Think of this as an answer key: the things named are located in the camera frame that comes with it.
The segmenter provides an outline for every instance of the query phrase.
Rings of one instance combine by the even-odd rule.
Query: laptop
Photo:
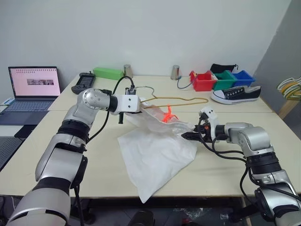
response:
[[[0,114],[0,125],[37,125],[60,95],[57,67],[8,67],[15,101]]]

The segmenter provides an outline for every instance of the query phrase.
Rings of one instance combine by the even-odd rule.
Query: white shoe sole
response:
[[[242,102],[249,102],[249,101],[255,101],[258,98],[252,98],[252,99],[241,99],[241,100],[226,100],[221,97],[216,96],[214,93],[211,94],[211,99],[215,100],[216,102],[225,104],[225,105],[235,105]]]

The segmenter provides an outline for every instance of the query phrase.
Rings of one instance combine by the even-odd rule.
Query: laptop keyboard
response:
[[[15,101],[8,106],[6,112],[44,112],[52,104],[51,101]]]

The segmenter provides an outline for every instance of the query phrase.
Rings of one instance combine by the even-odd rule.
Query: black game controller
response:
[[[82,91],[91,88],[95,81],[95,74],[90,73],[80,73],[80,78],[75,86],[71,87],[71,90],[75,94],[80,94]]]

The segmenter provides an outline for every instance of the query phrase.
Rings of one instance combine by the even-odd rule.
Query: metal cup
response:
[[[178,80],[180,77],[180,66],[174,65],[173,70],[171,71],[170,79],[171,80]]]
[[[128,76],[130,78],[133,77],[131,65],[123,65],[123,72],[125,76]]]

